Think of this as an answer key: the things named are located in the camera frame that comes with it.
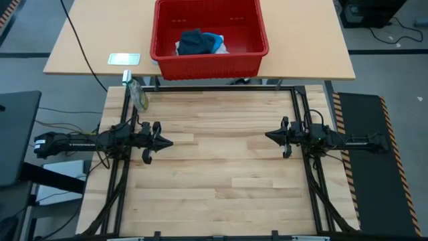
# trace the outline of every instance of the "red plastic basket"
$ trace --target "red plastic basket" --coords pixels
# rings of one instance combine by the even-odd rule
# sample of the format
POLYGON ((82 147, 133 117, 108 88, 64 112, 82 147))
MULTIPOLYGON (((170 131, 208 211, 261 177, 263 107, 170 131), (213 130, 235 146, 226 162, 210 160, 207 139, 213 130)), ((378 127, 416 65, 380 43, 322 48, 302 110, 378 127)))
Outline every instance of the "red plastic basket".
POLYGON ((150 55, 167 80, 257 76, 268 54, 259 0, 157 0, 150 55), (230 54, 177 56, 183 31, 223 35, 230 54))

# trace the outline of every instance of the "orange striped edge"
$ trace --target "orange striped edge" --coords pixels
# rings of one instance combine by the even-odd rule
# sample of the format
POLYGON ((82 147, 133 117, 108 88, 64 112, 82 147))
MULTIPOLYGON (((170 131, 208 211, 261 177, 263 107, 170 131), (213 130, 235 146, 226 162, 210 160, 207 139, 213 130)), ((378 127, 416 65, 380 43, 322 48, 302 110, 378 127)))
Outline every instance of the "orange striped edge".
POLYGON ((6 24, 7 20, 12 16, 13 11, 18 7, 20 0, 13 0, 6 8, 5 12, 0 17, 0 29, 6 24))
POLYGON ((397 167, 399 168, 401 183, 403 184, 403 189, 404 189, 406 199, 407 199, 407 205, 409 206, 409 211, 410 211, 410 214, 412 216, 412 222, 413 222, 413 225, 415 227, 415 232, 418 236, 422 237, 421 229, 419 228, 419 224, 417 222, 415 208, 413 207, 412 197, 410 195, 409 184, 407 183, 406 174, 404 172, 403 164, 401 163, 401 156, 400 156, 399 148, 397 146, 397 142, 396 142, 395 137, 394 137, 394 130, 392 128, 391 120, 390 120, 389 115, 388 115, 387 104, 386 104, 385 99, 383 97, 381 97, 381 104, 382 104, 382 109, 384 110, 383 112, 385 114, 385 120, 386 120, 387 126, 388 126, 389 137, 391 138, 391 144, 392 144, 392 148, 393 148, 393 151, 395 154, 395 160, 397 161, 397 167))
MULTIPOLYGON (((333 103, 334 103, 334 113, 336 116, 337 132, 345 134, 345 124, 343 122, 342 107, 340 105, 340 96, 337 92, 333 93, 333 103)), ((356 219, 358 220, 358 225, 361 227, 360 214, 358 212, 358 204, 356 202, 354 176, 352 175, 352 165, 350 164, 349 152, 341 151, 341 153, 342 153, 342 161, 345 169, 346 179, 348 180, 350 196, 352 198, 352 201, 354 202, 356 219)))

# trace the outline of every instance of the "wooden table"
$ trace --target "wooden table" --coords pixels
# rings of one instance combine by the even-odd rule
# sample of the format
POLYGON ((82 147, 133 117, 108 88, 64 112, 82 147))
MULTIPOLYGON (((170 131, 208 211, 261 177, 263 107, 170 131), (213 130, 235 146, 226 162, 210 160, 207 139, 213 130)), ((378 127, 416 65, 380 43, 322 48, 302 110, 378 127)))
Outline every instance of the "wooden table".
MULTIPOLYGON (((332 126, 323 87, 307 86, 306 91, 310 108, 319 110, 332 126)), ((123 87, 109 89, 101 131, 120 122, 124 92, 123 87)), ((279 128, 283 116, 295 119, 290 92, 148 96, 149 108, 139 113, 140 119, 160 121, 163 136, 175 144, 154 154, 152 165, 143 164, 142 150, 132 150, 121 236, 153 236, 154 231, 162 236, 316 233, 301 150, 293 146, 291 158, 282 159, 282 148, 264 136, 279 128)), ((319 116, 312 118, 320 122, 319 116)), ((94 155, 92 166, 98 162, 94 155)), ((358 228, 343 164, 331 157, 323 158, 322 164, 330 200, 358 228)), ((109 177, 110 170, 102 165, 89 176, 77 233, 104 205, 109 177)))
MULTIPOLYGON (((129 69, 135 76, 161 75, 149 54, 154 3, 74 1, 70 17, 95 73, 117 75, 129 69), (141 54, 140 65, 110 66, 114 53, 141 54)), ((261 7, 270 52, 261 63, 260 78, 355 79, 332 0, 261 0, 261 7)), ((68 21, 44 72, 90 74, 68 21)))

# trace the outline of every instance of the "concrete floor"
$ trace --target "concrete floor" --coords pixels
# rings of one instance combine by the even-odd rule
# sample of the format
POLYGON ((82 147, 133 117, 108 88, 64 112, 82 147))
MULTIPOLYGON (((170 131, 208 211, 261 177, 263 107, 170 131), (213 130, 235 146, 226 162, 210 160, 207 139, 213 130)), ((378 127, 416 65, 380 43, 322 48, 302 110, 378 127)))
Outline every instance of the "concrete floor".
MULTIPOLYGON (((72 0, 65 0, 70 8, 72 0)), ((408 0, 397 13, 405 25, 411 26, 414 17, 428 15, 428 1, 408 0)), ((50 52, 65 20, 59 1, 27 1, 12 27, 0 52, 50 52)), ((412 34, 395 25, 376 29, 383 39, 393 36, 412 34)), ((394 45, 383 44, 375 40, 367 29, 344 29, 344 38, 348 49, 396 49, 394 45)), ((409 40, 401 42, 401 49, 428 49, 428 40, 415 43, 409 40)), ((335 91, 377 94, 387 101, 392 124, 400 148, 403 165, 417 211, 419 225, 424 236, 428 236, 428 193, 425 173, 428 171, 428 156, 424 134, 428 133, 425 119, 428 114, 428 56, 351 56, 357 79, 354 82, 334 82, 335 91)), ((102 111, 106 93, 91 76, 46 76, 42 73, 47 59, 0 59, 0 93, 25 90, 40 90, 43 93, 41 106, 61 110, 102 111)), ((106 86, 120 85, 120 77, 101 76, 106 86)), ((204 81, 204 84, 223 84, 226 80, 204 81)), ((321 84, 317 81, 287 80, 284 84, 321 84)), ((171 84, 201 84, 192 82, 165 82, 171 84)), ((47 123, 68 122, 80 126, 86 131, 95 129, 100 120, 95 114, 60 114, 40 110, 37 119, 47 123)), ((33 136, 52 129, 35 125, 33 136)), ((58 155, 48 160, 36 159, 29 149, 26 161, 41 165, 72 159, 90 159, 90 153, 78 153, 73 157, 58 155)), ((42 218, 36 228, 37 235, 46 235, 61 226, 78 207, 71 202, 48 210, 54 218, 42 218)), ((70 237, 76 229, 77 218, 54 238, 70 237)))

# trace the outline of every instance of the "plastic bottle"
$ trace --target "plastic bottle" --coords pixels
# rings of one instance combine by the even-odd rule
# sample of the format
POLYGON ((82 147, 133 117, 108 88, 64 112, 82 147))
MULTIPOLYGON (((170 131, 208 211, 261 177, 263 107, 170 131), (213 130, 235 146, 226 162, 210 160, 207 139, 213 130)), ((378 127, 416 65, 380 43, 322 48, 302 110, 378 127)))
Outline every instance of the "plastic bottle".
POLYGON ((132 74, 130 70, 125 70, 123 72, 122 84, 129 88, 129 93, 131 94, 132 103, 134 103, 135 108, 138 111, 147 110, 148 108, 148 98, 146 93, 142 90, 141 84, 138 81, 132 79, 132 74))

